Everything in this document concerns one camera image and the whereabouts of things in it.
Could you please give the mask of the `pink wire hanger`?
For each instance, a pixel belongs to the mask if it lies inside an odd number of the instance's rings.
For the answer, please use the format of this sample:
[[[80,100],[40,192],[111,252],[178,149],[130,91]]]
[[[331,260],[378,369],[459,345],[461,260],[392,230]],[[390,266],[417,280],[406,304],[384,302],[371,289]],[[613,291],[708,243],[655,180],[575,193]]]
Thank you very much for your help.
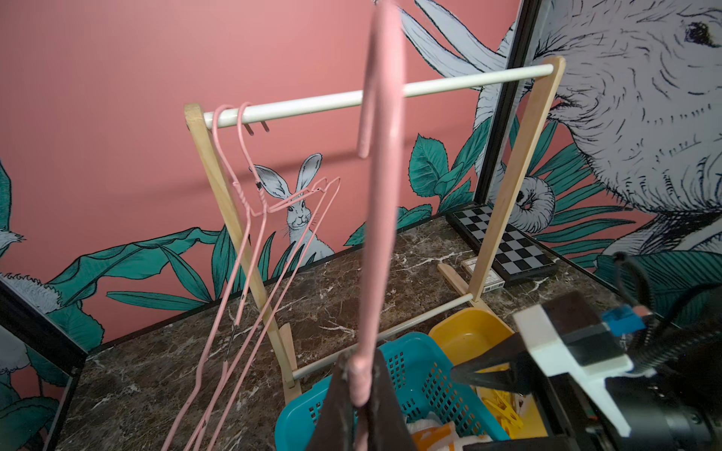
[[[222,105],[212,114],[205,115],[197,104],[188,104],[184,108],[187,128],[199,152],[201,163],[220,208],[225,231],[231,241],[231,249],[235,253],[235,258],[231,264],[225,264],[223,267],[224,272],[220,278],[220,286],[223,289],[222,297],[214,324],[199,358],[194,389],[174,420],[165,438],[164,449],[170,449],[182,420],[201,391],[204,368],[211,356],[212,346],[229,300],[235,296],[233,289],[238,274],[244,275],[244,282],[241,286],[241,293],[237,296],[239,304],[232,319],[232,325],[239,326],[248,300],[254,301],[259,316],[234,357],[224,359],[214,394],[186,442],[185,449],[197,450],[203,445],[208,449],[214,448],[216,437],[206,440],[204,436],[216,403],[229,384],[233,386],[229,400],[234,401],[238,398],[244,380],[265,339],[270,341],[281,369],[285,400],[292,401],[301,396],[301,375],[295,361],[291,327],[287,324],[279,326],[276,323],[275,315],[291,287],[291,282],[303,265],[312,262],[316,256],[328,257],[330,254],[329,247],[317,240],[314,229],[315,225],[323,223],[325,213],[311,212],[306,206],[306,199],[320,194],[322,196],[321,204],[330,207],[340,189],[340,179],[318,179],[316,176],[321,168],[323,157],[320,154],[313,154],[302,163],[297,187],[291,191],[280,174],[270,168],[254,165],[248,150],[243,150],[242,154],[249,165],[256,194],[261,203],[261,208],[254,210],[218,139],[220,118],[227,110],[228,107]],[[258,264],[263,261],[268,250],[259,242],[252,242],[250,232],[254,220],[265,224],[271,214],[281,210],[295,214],[300,222],[288,225],[291,238],[293,238],[291,249],[281,266],[276,285],[267,291]]]

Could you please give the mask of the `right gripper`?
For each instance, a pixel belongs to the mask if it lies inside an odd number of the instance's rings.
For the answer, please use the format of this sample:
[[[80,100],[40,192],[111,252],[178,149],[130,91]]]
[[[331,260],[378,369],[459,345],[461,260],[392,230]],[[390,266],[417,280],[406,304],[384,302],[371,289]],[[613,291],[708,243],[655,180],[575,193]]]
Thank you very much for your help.
[[[530,395],[545,437],[464,445],[464,450],[596,450],[598,413],[569,376],[546,377],[519,333],[467,362],[451,368],[455,383]]]

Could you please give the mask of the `cream orange towel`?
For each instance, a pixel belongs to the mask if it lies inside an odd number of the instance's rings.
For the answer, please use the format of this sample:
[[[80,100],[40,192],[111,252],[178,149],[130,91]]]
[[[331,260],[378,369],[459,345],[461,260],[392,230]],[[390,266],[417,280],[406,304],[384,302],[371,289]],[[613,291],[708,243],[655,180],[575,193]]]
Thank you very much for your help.
[[[454,422],[442,425],[436,420],[420,419],[407,424],[407,429],[419,451],[462,451],[467,445],[492,442],[488,435],[460,436]]]

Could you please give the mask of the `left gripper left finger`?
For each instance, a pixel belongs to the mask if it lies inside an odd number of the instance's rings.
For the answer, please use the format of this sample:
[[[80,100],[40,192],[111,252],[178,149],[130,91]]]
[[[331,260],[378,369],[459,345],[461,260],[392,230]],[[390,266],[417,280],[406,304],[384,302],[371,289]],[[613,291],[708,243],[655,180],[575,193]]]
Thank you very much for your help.
[[[351,351],[338,357],[319,420],[306,451],[351,451],[355,445],[355,407],[349,388]]]

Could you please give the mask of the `yellow clothespin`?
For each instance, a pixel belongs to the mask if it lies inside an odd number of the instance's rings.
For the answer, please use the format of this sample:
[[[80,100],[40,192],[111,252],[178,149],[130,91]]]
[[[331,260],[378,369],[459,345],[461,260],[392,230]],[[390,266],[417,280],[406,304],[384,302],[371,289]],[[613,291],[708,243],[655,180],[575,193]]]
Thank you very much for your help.
[[[511,439],[514,439],[517,433],[522,430],[524,422],[515,410],[513,395],[509,392],[483,387],[478,388],[477,393],[501,428]]]

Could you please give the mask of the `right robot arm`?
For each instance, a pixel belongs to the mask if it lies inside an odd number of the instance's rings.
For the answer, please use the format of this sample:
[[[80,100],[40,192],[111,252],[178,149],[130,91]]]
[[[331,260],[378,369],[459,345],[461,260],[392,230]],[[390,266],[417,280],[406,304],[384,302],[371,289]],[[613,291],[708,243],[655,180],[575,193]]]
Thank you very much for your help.
[[[678,328],[677,317],[720,283],[688,289],[663,318],[649,278],[613,257],[634,294],[599,315],[572,291],[516,313],[516,332],[451,370],[456,383],[532,395],[546,434],[492,439],[490,450],[718,450],[721,447],[721,317]]]

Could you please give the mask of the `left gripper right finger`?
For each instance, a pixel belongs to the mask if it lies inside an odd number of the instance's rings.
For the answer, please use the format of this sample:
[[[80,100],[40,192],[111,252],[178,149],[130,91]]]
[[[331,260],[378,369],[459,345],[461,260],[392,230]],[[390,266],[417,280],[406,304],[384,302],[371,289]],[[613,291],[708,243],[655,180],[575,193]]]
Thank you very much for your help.
[[[381,351],[374,355],[370,398],[363,413],[368,424],[368,450],[417,451]]]

